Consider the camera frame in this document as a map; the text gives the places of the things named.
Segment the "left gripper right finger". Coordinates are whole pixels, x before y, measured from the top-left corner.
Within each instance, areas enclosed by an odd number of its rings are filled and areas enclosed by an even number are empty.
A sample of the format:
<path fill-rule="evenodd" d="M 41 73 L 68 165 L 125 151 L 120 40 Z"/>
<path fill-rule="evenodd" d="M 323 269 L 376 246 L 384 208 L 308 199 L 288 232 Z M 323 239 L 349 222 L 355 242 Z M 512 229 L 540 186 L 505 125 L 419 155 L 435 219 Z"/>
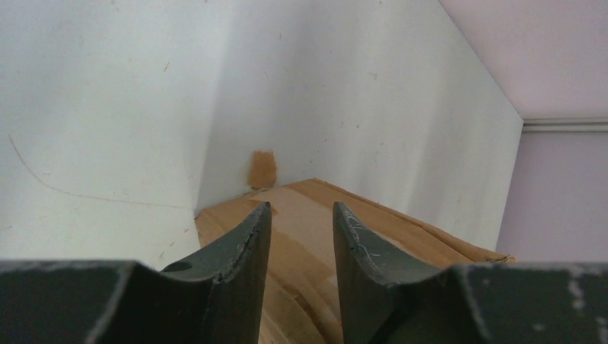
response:
<path fill-rule="evenodd" d="M 474 263 L 441 269 L 333 206 L 346 343 L 605 343 L 605 263 Z"/>

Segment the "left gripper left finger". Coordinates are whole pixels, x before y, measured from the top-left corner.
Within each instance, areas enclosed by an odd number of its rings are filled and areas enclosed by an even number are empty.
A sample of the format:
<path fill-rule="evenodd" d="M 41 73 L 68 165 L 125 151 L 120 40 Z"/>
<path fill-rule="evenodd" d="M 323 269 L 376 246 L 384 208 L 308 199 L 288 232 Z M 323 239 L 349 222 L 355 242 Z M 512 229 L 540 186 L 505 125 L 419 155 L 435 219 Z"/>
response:
<path fill-rule="evenodd" d="M 3 343 L 256 343 L 272 229 L 257 205 L 162 270 L 128 260 L 4 260 Z"/>

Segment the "brown cardboard express box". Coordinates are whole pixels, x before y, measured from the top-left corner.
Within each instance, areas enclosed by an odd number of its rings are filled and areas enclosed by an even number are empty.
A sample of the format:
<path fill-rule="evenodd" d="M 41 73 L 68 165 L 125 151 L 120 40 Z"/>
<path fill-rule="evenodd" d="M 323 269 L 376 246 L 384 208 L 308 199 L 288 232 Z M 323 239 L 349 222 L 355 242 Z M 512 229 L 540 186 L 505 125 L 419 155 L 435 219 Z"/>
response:
<path fill-rule="evenodd" d="M 333 251 L 333 204 L 345 203 L 370 229 L 436 267 L 513 262 L 423 221 L 312 178 L 277 186 L 273 153 L 255 151 L 253 190 L 202 209 L 195 224 L 201 245 L 227 233 L 258 204 L 269 202 L 272 236 L 263 298 L 261 343 L 342 343 Z"/>

